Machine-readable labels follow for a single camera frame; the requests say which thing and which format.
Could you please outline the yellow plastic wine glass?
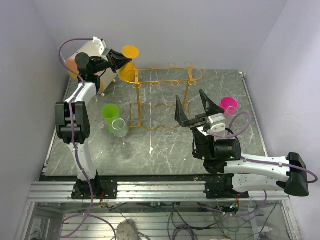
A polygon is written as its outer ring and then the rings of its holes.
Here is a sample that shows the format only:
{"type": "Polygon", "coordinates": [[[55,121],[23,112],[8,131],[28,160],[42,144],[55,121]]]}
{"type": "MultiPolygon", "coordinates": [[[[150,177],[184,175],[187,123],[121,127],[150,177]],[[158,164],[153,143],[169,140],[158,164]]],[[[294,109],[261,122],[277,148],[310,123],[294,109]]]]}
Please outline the yellow plastic wine glass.
{"type": "MultiPolygon", "coordinates": [[[[133,45],[126,45],[122,48],[122,54],[128,59],[136,59],[140,52],[133,45]]],[[[118,77],[123,82],[132,82],[135,78],[135,64],[130,61],[126,63],[119,71],[118,77]]]]}

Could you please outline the clear tall wine glass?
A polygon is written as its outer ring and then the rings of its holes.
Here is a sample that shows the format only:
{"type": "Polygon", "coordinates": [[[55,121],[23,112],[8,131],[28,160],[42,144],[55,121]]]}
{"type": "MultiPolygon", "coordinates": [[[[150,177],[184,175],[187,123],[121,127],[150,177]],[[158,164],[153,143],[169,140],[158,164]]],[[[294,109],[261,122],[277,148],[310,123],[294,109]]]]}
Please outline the clear tall wine glass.
{"type": "Polygon", "coordinates": [[[225,118],[228,120],[228,119],[232,119],[234,118],[237,114],[239,113],[239,110],[237,107],[235,106],[229,106],[225,112],[224,112],[224,116],[225,118]]]}

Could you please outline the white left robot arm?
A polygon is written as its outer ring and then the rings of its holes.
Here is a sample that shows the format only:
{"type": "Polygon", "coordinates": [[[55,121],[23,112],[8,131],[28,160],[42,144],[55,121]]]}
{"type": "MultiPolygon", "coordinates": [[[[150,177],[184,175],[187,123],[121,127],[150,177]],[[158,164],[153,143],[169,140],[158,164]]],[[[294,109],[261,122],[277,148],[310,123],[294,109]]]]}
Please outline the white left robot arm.
{"type": "Polygon", "coordinates": [[[108,69],[117,73],[132,61],[128,55],[110,50],[106,55],[89,56],[85,52],[77,53],[74,58],[78,79],[78,87],[65,101],[55,104],[56,133],[59,139],[68,145],[77,165],[77,179],[89,181],[85,194],[96,199],[102,193],[102,186],[93,181],[97,178],[97,168],[94,166],[89,150],[88,138],[91,125],[87,106],[101,88],[99,72],[108,69]]]}

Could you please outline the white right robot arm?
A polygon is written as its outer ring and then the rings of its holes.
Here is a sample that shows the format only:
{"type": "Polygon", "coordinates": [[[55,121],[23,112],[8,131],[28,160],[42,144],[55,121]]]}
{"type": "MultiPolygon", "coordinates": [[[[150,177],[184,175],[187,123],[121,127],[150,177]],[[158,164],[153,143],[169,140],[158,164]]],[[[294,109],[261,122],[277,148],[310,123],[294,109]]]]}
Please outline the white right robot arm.
{"type": "Polygon", "coordinates": [[[294,197],[309,196],[307,166],[298,153],[269,157],[244,154],[239,135],[226,125],[226,110],[216,105],[203,90],[199,95],[204,113],[189,119],[180,98],[175,98],[175,121],[192,131],[192,156],[201,160],[211,175],[225,175],[218,192],[226,198],[250,191],[277,191],[294,197]]]}

